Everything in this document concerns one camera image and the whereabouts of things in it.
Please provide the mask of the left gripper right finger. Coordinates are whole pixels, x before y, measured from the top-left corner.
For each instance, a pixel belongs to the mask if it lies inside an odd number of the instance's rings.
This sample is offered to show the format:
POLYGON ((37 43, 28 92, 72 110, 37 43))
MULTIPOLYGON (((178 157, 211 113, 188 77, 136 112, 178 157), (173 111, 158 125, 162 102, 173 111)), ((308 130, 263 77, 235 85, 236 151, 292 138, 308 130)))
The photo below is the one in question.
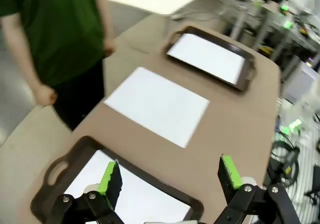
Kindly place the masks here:
POLYGON ((244 183, 230 156, 222 155, 217 172, 227 206, 216 224, 241 224, 246 216, 256 216, 257 224, 299 224, 293 204, 280 184, 262 189, 244 183))

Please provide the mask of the person's right hand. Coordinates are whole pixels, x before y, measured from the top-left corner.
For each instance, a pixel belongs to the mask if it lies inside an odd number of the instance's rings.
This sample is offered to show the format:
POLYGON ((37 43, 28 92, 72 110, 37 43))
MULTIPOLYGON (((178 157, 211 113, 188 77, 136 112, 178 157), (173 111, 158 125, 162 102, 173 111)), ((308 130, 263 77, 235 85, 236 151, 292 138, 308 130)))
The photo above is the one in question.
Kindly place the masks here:
POLYGON ((40 84, 32 89, 35 101, 40 106, 53 105, 57 100, 57 93, 49 86, 40 84))

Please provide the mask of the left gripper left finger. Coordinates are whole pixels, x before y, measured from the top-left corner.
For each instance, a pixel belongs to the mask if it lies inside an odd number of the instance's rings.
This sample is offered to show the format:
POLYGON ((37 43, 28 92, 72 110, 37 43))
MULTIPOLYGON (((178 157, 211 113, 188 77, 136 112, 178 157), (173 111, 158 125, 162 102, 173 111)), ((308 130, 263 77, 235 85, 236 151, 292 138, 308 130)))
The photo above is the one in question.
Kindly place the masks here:
POLYGON ((97 189, 79 198, 59 195, 55 201, 56 224, 122 224, 116 214, 116 204, 122 190, 122 177, 117 161, 109 162, 97 189))

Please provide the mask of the person's left hand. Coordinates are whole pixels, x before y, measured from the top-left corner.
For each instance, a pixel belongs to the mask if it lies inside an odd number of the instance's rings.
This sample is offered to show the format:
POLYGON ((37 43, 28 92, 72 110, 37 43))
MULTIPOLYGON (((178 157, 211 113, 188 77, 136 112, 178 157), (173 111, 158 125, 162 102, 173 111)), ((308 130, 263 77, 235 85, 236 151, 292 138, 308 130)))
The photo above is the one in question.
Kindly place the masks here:
POLYGON ((116 51, 116 43, 114 39, 105 38, 104 39, 104 54, 105 58, 110 57, 116 51))

